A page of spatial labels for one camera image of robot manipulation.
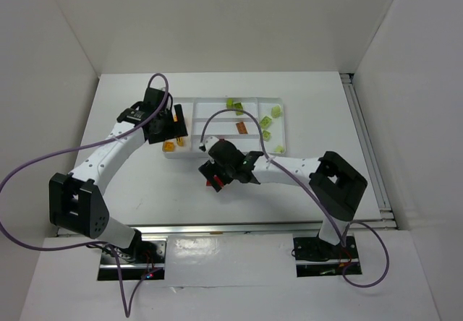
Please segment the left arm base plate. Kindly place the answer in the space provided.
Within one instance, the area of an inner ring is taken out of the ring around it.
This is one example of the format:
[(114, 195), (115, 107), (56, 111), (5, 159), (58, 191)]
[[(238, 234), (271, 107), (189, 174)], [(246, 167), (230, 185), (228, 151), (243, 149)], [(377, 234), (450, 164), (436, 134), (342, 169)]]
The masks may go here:
[[(144, 275), (148, 281), (164, 279), (167, 241), (161, 239), (147, 241), (145, 244), (145, 248), (135, 256), (129, 255), (127, 250), (114, 247), (123, 281), (140, 280)], [(86, 247), (96, 250), (100, 255), (97, 280), (117, 281), (119, 279), (118, 267), (109, 245), (88, 244)]]

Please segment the small orange square lego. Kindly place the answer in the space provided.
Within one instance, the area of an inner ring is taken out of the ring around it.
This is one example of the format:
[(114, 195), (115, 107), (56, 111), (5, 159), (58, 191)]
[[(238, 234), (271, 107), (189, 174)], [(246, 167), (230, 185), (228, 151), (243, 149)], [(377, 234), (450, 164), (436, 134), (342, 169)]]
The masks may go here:
[(174, 142), (166, 141), (163, 143), (162, 149), (165, 153), (174, 152), (176, 149), (176, 144)]

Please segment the small green lego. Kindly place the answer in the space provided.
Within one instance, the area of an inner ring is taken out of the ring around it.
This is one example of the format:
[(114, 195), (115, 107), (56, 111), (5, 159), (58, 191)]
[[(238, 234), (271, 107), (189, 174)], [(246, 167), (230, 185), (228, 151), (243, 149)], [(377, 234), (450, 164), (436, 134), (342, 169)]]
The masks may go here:
[(233, 109), (234, 108), (234, 100), (232, 98), (227, 99), (226, 108), (227, 109)]

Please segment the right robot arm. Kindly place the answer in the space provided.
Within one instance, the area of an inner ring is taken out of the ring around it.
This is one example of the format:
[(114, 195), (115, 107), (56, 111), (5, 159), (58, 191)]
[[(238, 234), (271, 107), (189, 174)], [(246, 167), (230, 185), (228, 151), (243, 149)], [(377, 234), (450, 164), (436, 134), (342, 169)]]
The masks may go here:
[(338, 153), (320, 158), (286, 158), (261, 151), (244, 154), (228, 140), (209, 137), (200, 143), (209, 160), (199, 171), (218, 192), (223, 186), (285, 184), (301, 187), (325, 215), (318, 238), (343, 247), (368, 182)]

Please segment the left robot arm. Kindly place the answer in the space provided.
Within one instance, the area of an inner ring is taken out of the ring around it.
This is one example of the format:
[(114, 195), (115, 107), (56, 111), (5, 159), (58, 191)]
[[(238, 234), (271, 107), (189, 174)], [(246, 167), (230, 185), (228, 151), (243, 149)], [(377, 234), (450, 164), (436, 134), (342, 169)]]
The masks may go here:
[(135, 228), (109, 214), (103, 195), (125, 161), (145, 143), (150, 145), (187, 136), (183, 108), (164, 90), (148, 87), (142, 101), (116, 119), (108, 142), (99, 146), (68, 174), (56, 173), (48, 184), (50, 222), (117, 248), (127, 259), (155, 259), (155, 244)]

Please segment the red curved lego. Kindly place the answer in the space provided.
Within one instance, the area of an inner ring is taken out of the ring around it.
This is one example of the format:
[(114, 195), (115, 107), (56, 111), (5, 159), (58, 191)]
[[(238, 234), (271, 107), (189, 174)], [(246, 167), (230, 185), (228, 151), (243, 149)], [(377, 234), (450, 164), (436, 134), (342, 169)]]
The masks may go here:
[(219, 188), (223, 188), (223, 187), (224, 187), (224, 184), (223, 184), (223, 182), (220, 180), (220, 178), (218, 178), (217, 176), (214, 176), (214, 177), (213, 177), (213, 182), (211, 182), (209, 179), (206, 180), (206, 186), (207, 186), (207, 187), (219, 187)]

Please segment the brown lego plate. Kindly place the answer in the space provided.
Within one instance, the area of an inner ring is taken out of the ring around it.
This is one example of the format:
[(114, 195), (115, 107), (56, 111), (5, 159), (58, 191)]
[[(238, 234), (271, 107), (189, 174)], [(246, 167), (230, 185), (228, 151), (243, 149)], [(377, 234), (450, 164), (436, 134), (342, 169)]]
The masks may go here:
[(237, 131), (239, 132), (239, 134), (248, 134), (247, 132), (247, 128), (245, 126), (245, 123), (244, 122), (237, 122), (236, 123), (236, 127), (237, 127)]

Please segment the light green lego block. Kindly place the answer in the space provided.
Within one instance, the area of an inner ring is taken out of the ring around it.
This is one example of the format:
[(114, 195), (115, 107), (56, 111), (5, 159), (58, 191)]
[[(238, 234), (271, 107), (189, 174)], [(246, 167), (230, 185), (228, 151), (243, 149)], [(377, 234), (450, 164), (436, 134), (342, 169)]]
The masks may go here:
[(271, 124), (272, 124), (272, 118), (269, 116), (264, 116), (259, 122), (261, 129), (267, 129)]

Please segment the light green tall lego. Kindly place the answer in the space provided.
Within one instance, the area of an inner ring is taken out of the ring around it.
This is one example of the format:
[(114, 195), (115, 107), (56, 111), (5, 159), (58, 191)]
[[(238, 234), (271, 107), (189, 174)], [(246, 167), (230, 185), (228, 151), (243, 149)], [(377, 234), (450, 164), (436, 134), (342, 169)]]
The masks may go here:
[(282, 115), (282, 108), (280, 105), (275, 105), (271, 108), (271, 117), (277, 119)]

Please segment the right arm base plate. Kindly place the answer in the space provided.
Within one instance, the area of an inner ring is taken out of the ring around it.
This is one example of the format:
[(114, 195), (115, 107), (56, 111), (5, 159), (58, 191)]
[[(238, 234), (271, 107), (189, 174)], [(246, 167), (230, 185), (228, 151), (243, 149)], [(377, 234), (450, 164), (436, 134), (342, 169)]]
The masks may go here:
[(318, 237), (294, 237), (291, 255), (295, 259), (298, 278), (361, 275), (362, 268), (353, 236), (347, 237), (347, 246), (333, 246)]

